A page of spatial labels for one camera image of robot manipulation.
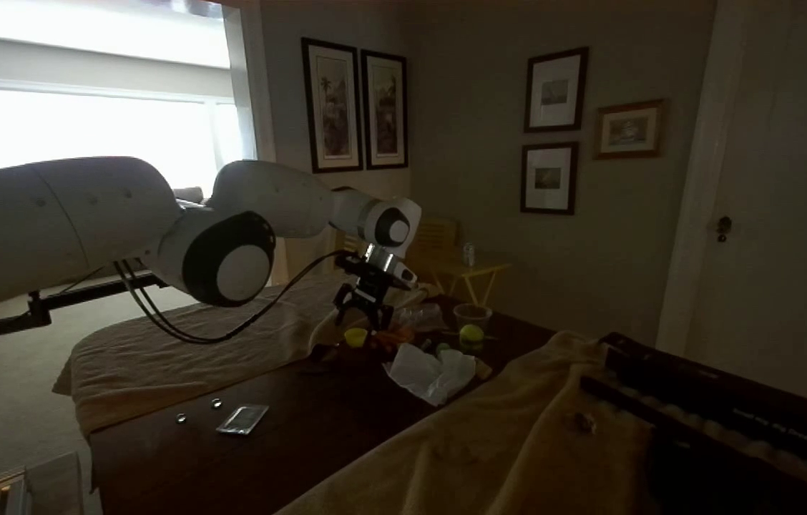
black cable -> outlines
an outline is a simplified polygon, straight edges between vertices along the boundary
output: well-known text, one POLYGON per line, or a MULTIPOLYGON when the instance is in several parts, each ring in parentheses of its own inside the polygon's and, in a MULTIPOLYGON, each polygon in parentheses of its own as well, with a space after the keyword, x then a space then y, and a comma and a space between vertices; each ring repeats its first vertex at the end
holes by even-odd
POLYGON ((135 270, 128 269, 128 263, 115 263, 120 279, 125 283, 128 295, 135 298, 135 302, 144 309, 144 315, 162 329, 167 333, 172 333, 175 340, 184 343, 224 343, 228 338, 234 338, 237 332, 250 329, 253 323, 257 323, 268 309, 275 309, 283 295, 288 295, 288 288, 304 279, 311 269, 317 269, 323 259, 337 258, 341 250, 326 250, 320 258, 316 258, 306 269, 300 269, 261 310, 254 310, 250 319, 237 323, 234 329, 205 338, 205 333, 190 333, 184 329, 178 329, 150 298, 150 290, 144 286, 132 286, 135 270))

door frame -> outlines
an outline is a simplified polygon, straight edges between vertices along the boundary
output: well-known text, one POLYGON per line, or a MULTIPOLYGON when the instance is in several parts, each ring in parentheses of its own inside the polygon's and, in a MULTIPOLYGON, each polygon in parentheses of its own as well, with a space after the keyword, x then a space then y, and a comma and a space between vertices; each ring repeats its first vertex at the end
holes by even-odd
POLYGON ((719 0, 708 70, 686 160, 682 215, 669 255, 668 288, 658 318, 660 352, 686 353, 696 300, 703 275, 703 255, 712 245, 712 216, 719 212, 719 183, 735 116, 745 49, 759 0, 719 0))

small card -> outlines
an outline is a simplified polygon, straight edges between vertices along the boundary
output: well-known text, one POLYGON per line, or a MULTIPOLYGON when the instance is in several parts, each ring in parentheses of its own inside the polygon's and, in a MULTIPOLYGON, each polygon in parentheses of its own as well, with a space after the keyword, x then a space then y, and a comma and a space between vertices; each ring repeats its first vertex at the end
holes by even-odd
POLYGON ((253 433, 261 416, 268 412, 267 403, 240 403, 220 425, 220 433, 253 433))

framed picture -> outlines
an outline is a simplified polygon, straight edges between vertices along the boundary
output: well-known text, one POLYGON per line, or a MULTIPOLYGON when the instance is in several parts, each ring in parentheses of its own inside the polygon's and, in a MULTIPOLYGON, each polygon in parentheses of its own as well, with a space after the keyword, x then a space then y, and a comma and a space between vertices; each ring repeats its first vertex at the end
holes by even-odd
POLYGON ((524 144, 520 212, 575 212, 575 143, 524 144))
POLYGON ((585 106, 587 46, 526 63, 526 130, 579 129, 585 106))
POLYGON ((620 103, 599 107, 595 156, 650 156, 660 155, 663 99, 620 103))
POLYGON ((351 46, 300 40, 316 170, 360 169, 357 64, 351 46))
POLYGON ((366 84, 366 163, 368 169, 407 165, 407 60, 363 52, 366 84))

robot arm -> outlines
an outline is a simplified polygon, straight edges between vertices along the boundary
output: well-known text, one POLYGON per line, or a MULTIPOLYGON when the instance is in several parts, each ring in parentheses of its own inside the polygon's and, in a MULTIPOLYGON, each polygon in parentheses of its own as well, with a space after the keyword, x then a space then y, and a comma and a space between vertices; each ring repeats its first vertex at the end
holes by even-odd
POLYGON ((205 202, 178 202, 160 170, 132 156, 29 163, 0 169, 0 300, 141 259, 204 302, 245 302, 267 286, 275 237, 323 225, 374 242, 380 259, 363 263, 413 283, 401 258, 419 216, 413 200, 328 192, 261 160, 220 169, 205 202))

